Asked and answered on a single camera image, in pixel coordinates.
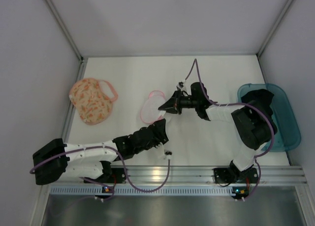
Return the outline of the white mesh laundry bag pink trim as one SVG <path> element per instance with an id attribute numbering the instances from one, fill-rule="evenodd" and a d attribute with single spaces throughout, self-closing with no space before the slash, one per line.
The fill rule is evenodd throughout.
<path id="1" fill-rule="evenodd" d="M 166 102 L 165 95 L 162 91 L 154 90 L 150 92 L 148 99 L 140 111 L 140 119 L 145 124 L 152 124 L 155 121 L 165 119 L 167 123 L 170 123 L 171 116 L 166 114 L 165 111 L 160 111 L 158 108 Z"/>

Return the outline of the orange patterned bra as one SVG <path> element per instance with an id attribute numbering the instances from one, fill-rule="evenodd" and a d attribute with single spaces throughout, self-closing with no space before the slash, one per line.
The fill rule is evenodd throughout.
<path id="1" fill-rule="evenodd" d="M 118 94 L 108 81 L 84 78 L 72 86 L 69 99 L 85 124 L 96 125 L 110 116 Z"/>

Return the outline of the black garment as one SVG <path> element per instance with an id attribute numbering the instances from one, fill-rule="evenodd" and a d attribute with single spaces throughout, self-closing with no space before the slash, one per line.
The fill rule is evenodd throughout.
<path id="1" fill-rule="evenodd" d="M 254 91 L 249 91 L 241 97 L 241 101 L 244 103 L 249 103 L 256 100 L 260 103 L 263 109 L 269 116 L 273 115 L 273 111 L 270 107 L 274 94 L 266 89 L 259 89 Z"/>

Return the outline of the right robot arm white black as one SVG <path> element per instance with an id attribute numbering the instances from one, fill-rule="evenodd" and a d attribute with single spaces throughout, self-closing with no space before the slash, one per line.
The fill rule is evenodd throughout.
<path id="1" fill-rule="evenodd" d="M 190 86 L 191 94 L 177 89 L 172 97 L 158 110 L 170 114 L 181 114 L 184 108 L 192 108 L 199 118 L 206 121 L 223 121 L 234 125 L 239 152 L 229 168 L 243 172 L 253 166 L 254 157 L 277 133 L 272 120 L 271 103 L 274 94 L 266 89 L 250 91 L 242 97 L 243 104 L 214 105 L 203 83 Z"/>

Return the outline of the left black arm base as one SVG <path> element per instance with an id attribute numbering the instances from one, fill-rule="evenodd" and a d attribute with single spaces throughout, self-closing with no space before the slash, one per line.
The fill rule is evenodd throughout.
<path id="1" fill-rule="evenodd" d="M 123 184 L 126 182 L 126 175 L 122 167 L 106 167 L 102 170 L 102 175 L 97 178 L 91 178 L 92 181 L 104 184 Z"/>

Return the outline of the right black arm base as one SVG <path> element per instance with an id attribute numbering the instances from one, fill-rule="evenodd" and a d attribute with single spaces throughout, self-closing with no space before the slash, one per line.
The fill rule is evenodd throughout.
<path id="1" fill-rule="evenodd" d="M 214 169 L 214 181 L 219 185 L 230 184 L 253 184 L 257 183 L 258 172 L 256 168 L 250 168 L 240 172 L 238 169 L 231 169 L 229 167 L 218 167 Z"/>

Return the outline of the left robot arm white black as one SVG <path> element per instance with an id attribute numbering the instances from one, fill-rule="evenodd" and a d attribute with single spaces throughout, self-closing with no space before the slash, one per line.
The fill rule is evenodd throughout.
<path id="1" fill-rule="evenodd" d="M 32 156 L 37 185 L 83 177 L 105 183 L 112 175 L 111 164 L 125 161 L 168 142 L 166 120 L 161 119 L 130 135 L 94 144 L 69 144 L 56 138 Z"/>

